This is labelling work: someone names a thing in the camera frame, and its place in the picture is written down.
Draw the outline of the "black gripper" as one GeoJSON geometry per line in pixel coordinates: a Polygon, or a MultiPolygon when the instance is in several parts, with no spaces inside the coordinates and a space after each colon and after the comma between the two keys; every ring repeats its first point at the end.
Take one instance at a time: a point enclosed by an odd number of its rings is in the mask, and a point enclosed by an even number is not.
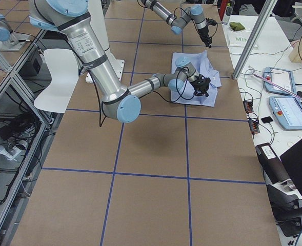
{"type": "Polygon", "coordinates": [[[192,87],[194,88],[193,95],[194,96],[205,96],[208,97],[208,90],[210,87],[211,79],[209,77],[204,77],[203,75],[199,74],[196,77],[196,80],[190,82],[192,87]]]}
{"type": "Polygon", "coordinates": [[[197,27],[198,30],[198,34],[201,38],[201,40],[203,41],[203,43],[205,44],[205,46],[207,48],[211,48],[212,47],[212,37],[209,35],[209,28],[207,25],[205,25],[204,27],[197,27]]]}

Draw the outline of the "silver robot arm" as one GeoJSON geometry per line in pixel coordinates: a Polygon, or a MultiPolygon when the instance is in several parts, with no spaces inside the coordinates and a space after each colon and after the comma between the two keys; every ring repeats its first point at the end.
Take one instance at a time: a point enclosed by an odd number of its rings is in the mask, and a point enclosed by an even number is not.
{"type": "Polygon", "coordinates": [[[162,20],[164,20],[170,27],[171,31],[179,35],[183,32],[183,29],[189,22],[194,24],[194,27],[197,31],[202,42],[207,48],[212,47],[213,37],[209,35],[209,26],[217,26],[217,22],[214,19],[206,18],[204,15],[203,8],[200,4],[193,5],[192,7],[187,7],[182,9],[181,16],[177,17],[175,12],[170,12],[165,6],[163,6],[159,1],[137,1],[141,7],[150,9],[156,15],[158,15],[162,20]]]}
{"type": "Polygon", "coordinates": [[[31,25],[64,34],[75,55],[100,87],[103,97],[99,109],[104,115],[122,123],[137,119],[140,98],[160,87],[181,92],[188,81],[195,96],[207,96],[211,79],[200,74],[185,57],[176,60],[173,74],[155,74],[140,83],[121,84],[91,26],[88,1],[29,1],[31,25]]]}

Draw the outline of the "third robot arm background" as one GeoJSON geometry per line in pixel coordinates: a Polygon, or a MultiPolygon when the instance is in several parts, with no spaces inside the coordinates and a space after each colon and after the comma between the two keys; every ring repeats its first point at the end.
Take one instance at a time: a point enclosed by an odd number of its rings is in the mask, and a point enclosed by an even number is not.
{"type": "Polygon", "coordinates": [[[19,51],[28,38],[27,34],[14,32],[5,17],[0,14],[0,51],[19,51]]]}

